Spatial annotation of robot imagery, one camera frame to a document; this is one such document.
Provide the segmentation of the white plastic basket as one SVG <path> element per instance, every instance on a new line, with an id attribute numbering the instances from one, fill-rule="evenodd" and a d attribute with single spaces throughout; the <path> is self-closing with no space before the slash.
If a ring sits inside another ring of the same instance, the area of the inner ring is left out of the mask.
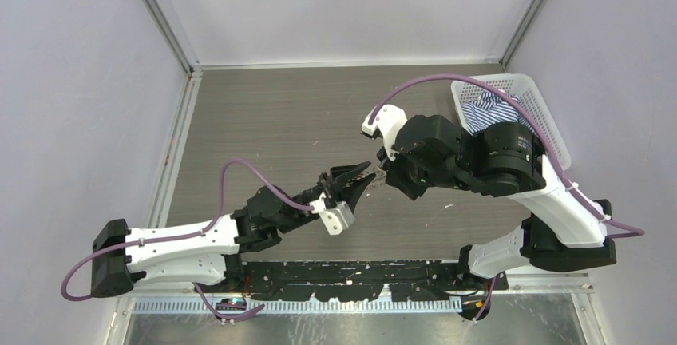
<path id="1" fill-rule="evenodd" d="M 549 112 L 548 106 L 545 104 L 539 89 L 536 87 L 536 84 L 531 77 L 524 74 L 502 73 L 476 76 L 475 79 L 496 87 L 502 93 L 507 94 L 511 99 L 517 102 L 540 126 L 544 135 L 548 138 L 561 167 L 564 170 L 570 167 L 572 159 L 568 149 L 551 113 Z M 464 103 L 476 100 L 487 90 L 462 81 L 453 82 L 450 89 L 453 95 L 458 119 L 461 122 L 461 126 L 464 128 L 465 120 L 461 113 L 461 106 Z"/>

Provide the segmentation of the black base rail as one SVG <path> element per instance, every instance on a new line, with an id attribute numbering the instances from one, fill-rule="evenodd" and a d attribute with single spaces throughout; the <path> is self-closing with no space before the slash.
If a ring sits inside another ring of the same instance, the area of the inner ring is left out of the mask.
<path id="1" fill-rule="evenodd" d="M 442 301 L 472 297 L 490 288 L 504 291 L 505 274 L 495 280 L 465 273 L 453 260 L 248 261 L 226 256 L 224 280 L 203 286 L 206 293 L 240 293 L 259 301 L 372 302 L 388 291 L 394 302 Z"/>

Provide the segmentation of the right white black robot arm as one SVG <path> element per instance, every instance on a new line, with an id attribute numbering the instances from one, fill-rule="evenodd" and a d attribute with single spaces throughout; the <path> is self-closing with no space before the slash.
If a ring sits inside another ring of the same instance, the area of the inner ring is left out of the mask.
<path id="1" fill-rule="evenodd" d="M 499 273 L 531 265 L 574 272 L 616 263 L 616 246 L 597 214 L 606 200 L 577 200 L 557 177 L 541 141 L 517 122 L 473 135 L 440 115 L 379 117 L 363 133 L 380 137 L 386 183 L 416 200 L 429 188 L 516 201 L 529 217 L 510 233 L 464 246 L 457 282 L 476 289 Z"/>

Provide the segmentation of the blue striped shirt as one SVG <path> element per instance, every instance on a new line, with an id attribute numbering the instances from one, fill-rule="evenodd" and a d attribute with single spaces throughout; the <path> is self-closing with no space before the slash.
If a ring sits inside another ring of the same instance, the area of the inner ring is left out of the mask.
<path id="1" fill-rule="evenodd" d="M 472 135 L 500 122 L 516 122 L 534 133 L 523 115 L 495 93 L 484 91 L 476 100 L 464 103 L 461 113 L 465 120 L 464 129 Z"/>

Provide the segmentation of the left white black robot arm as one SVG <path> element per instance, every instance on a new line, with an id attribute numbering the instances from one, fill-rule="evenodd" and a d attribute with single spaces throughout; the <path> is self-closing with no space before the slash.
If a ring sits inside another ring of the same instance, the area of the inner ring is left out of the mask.
<path id="1" fill-rule="evenodd" d="M 368 161 L 333 167 L 294 196 L 265 181 L 242 208 L 201 223 L 131 228 L 124 219 L 111 220 L 93 241 L 89 294 L 107 298 L 181 282 L 238 291 L 245 280 L 242 254 L 276 246 L 284 234 L 317 220 L 329 235 L 342 234 L 377 176 Z"/>

